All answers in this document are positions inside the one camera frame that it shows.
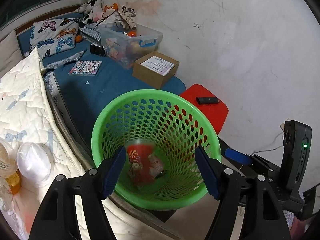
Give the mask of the grey knit gloved hand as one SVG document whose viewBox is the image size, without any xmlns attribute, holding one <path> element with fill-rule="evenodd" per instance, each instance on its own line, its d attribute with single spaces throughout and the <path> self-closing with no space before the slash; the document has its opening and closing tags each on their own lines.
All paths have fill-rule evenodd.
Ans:
<svg viewBox="0 0 320 240">
<path fill-rule="evenodd" d="M 293 221 L 294 221 L 295 215 L 291 211 L 287 211 L 287 210 L 283 210 L 283 214 L 286 219 L 287 226 L 288 226 L 289 230 L 291 230 L 291 228 L 293 226 Z"/>
</svg>

